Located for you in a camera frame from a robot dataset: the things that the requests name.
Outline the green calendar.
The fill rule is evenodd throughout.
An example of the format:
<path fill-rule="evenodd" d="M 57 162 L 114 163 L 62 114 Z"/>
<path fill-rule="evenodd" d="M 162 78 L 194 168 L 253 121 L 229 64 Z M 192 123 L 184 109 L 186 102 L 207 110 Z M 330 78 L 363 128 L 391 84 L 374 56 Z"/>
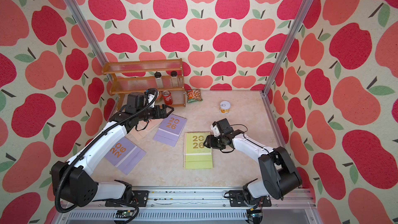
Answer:
<path fill-rule="evenodd" d="M 186 132 L 184 137 L 184 168 L 187 170 L 212 169 L 212 149 L 204 146 L 210 132 Z"/>

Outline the pink calendar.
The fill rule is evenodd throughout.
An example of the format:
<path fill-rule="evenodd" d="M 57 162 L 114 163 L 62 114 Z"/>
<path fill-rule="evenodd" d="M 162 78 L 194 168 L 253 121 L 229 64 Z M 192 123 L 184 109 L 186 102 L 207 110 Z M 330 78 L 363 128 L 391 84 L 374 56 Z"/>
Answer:
<path fill-rule="evenodd" d="M 162 119 L 152 119 L 149 120 L 148 123 L 140 121 L 137 125 L 137 128 L 133 128 L 129 132 L 129 135 L 134 137 L 137 141 L 140 141 L 144 137 L 146 137 L 153 129 L 156 129 L 161 122 Z"/>

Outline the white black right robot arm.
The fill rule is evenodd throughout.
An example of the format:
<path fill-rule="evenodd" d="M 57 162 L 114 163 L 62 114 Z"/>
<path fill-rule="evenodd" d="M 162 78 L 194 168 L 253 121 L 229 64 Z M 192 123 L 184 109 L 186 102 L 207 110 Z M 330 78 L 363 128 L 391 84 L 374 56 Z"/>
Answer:
<path fill-rule="evenodd" d="M 248 206 L 257 206 L 264 197 L 282 200 L 303 183 L 289 153 L 283 147 L 271 148 L 251 140 L 242 130 L 234 130 L 227 119 L 213 122 L 212 134 L 204 146 L 223 151 L 228 146 L 252 158 L 259 165 L 261 179 L 243 186 L 239 195 Z"/>

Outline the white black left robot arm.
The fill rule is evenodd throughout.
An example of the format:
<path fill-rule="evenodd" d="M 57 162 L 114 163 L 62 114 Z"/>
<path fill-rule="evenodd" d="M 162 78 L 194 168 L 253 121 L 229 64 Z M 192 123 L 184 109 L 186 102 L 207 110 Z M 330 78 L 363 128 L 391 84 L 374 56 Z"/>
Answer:
<path fill-rule="evenodd" d="M 98 183 L 91 175 L 107 153 L 139 122 L 165 119 L 170 115 L 168 106 L 155 104 L 158 95 L 156 88 L 144 93 L 130 93 L 127 104 L 109 118 L 104 129 L 83 150 L 67 161 L 58 161 L 52 166 L 55 209 L 59 213 L 70 212 L 93 201 L 113 202 L 138 209 L 133 203 L 131 184 L 121 180 Z"/>

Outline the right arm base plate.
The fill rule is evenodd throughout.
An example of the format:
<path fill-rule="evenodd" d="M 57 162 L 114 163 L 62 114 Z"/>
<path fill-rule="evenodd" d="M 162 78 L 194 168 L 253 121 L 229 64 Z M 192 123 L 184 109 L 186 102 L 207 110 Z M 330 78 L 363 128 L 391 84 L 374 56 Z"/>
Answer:
<path fill-rule="evenodd" d="M 231 207 L 271 207 L 272 203 L 269 196 L 253 198 L 249 192 L 244 190 L 230 190 L 224 194 Z"/>

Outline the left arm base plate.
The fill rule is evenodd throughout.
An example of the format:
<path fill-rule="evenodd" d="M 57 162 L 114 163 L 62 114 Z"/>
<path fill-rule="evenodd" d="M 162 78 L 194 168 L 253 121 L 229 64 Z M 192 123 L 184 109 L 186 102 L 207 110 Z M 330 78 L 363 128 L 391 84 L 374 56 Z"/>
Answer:
<path fill-rule="evenodd" d="M 127 200 L 119 200 L 119 202 L 112 202 L 107 200 L 105 202 L 106 207 L 127 207 L 127 205 L 122 204 L 121 202 L 129 201 L 130 205 L 138 206 L 138 207 L 146 207 L 148 202 L 148 190 L 133 190 L 131 196 L 127 198 Z"/>

